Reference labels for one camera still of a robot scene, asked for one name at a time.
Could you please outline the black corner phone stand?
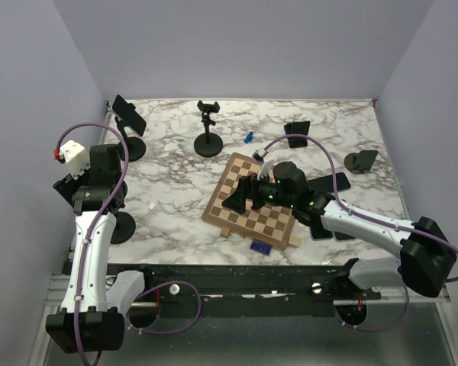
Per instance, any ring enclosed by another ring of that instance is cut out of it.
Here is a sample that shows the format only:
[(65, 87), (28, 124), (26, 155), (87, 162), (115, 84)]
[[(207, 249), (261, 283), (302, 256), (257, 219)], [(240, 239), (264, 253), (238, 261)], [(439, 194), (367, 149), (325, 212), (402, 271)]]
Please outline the black corner phone stand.
[[(142, 117), (135, 117), (134, 119), (122, 120), (120, 117), (115, 118), (116, 126), (122, 138), (126, 142), (127, 151), (129, 154), (129, 162), (136, 162), (141, 159), (146, 152), (146, 144), (141, 139), (146, 130), (147, 123)], [(128, 136), (125, 129), (129, 128), (137, 134), (135, 136)]]

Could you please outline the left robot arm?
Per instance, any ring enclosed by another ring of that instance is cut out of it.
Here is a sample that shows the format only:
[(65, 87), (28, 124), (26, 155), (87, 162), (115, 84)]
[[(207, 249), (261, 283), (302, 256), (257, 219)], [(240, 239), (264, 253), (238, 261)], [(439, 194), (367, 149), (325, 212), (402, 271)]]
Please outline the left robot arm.
[(124, 339), (127, 312), (134, 299), (148, 300), (154, 283), (139, 271), (117, 274), (106, 286), (108, 252), (136, 229), (123, 211), (127, 184), (115, 144), (86, 149), (69, 140), (57, 153), (69, 174), (54, 189), (70, 204), (76, 225), (75, 254), (65, 297), (46, 331), (67, 354), (115, 351)]

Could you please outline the dark phone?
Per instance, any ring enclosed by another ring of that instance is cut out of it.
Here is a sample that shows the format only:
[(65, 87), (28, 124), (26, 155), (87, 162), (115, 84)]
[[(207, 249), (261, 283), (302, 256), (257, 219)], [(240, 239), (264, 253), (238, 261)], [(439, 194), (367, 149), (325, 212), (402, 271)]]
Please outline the dark phone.
[(129, 128), (138, 136), (144, 135), (147, 122), (136, 112), (132, 103), (128, 103), (121, 95), (116, 95), (111, 109), (119, 131)]

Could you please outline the black round-base phone stand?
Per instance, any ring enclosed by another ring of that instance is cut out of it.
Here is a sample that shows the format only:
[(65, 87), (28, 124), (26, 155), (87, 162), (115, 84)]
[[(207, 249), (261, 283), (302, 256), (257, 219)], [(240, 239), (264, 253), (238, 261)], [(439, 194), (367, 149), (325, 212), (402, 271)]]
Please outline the black round-base phone stand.
[(219, 103), (213, 104), (204, 103), (200, 100), (197, 103), (198, 109), (202, 113), (202, 123), (205, 132), (199, 135), (194, 141), (195, 152), (205, 158), (211, 158), (218, 155), (223, 149), (223, 140), (216, 133), (211, 133), (210, 126), (215, 126), (216, 122), (210, 117), (211, 113), (218, 113), (220, 111)]

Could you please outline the black phone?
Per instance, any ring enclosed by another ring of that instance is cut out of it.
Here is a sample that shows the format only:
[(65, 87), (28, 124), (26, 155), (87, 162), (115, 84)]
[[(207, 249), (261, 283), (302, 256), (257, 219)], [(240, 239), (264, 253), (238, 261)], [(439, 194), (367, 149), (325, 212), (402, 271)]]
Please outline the black phone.
[(74, 204), (74, 196), (82, 185), (82, 179), (74, 179), (71, 174), (53, 184), (53, 189), (71, 206)]

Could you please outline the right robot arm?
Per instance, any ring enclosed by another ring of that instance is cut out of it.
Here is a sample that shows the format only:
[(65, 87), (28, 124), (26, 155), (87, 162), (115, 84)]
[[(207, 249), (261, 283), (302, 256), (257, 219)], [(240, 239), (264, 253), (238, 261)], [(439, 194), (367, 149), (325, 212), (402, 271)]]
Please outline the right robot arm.
[(244, 214), (248, 201), (253, 210), (267, 204), (286, 207), (308, 227), (343, 233), (386, 250), (387, 258), (348, 263), (346, 274), (335, 282), (338, 294), (347, 299), (371, 287), (401, 285), (437, 297), (457, 259), (434, 220), (396, 220), (358, 209), (316, 189), (292, 162), (277, 164), (271, 178), (265, 169), (239, 178), (235, 192), (222, 205)]

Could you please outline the black left-edge phone stand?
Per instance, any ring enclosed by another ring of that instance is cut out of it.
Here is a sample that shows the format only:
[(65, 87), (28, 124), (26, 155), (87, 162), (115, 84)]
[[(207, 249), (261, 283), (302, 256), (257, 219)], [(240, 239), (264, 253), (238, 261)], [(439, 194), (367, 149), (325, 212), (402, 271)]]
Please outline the black left-edge phone stand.
[(127, 242), (135, 233), (135, 219), (126, 212), (119, 212), (116, 216), (116, 226), (111, 237), (111, 244), (117, 245)]

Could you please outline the black smartphone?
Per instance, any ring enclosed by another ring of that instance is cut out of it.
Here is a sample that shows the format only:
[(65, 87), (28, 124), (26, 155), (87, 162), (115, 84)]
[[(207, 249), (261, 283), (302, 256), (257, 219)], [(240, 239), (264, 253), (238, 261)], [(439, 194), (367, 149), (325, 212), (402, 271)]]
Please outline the black smartphone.
[(322, 226), (317, 226), (317, 225), (310, 226), (309, 227), (309, 232), (310, 232), (311, 238), (314, 241), (328, 240), (328, 239), (333, 239), (334, 238), (334, 234), (331, 231), (326, 230)]
[(354, 240), (355, 239), (354, 236), (350, 236), (348, 234), (341, 233), (341, 232), (334, 232), (334, 238), (337, 241), (348, 241), (348, 240)]

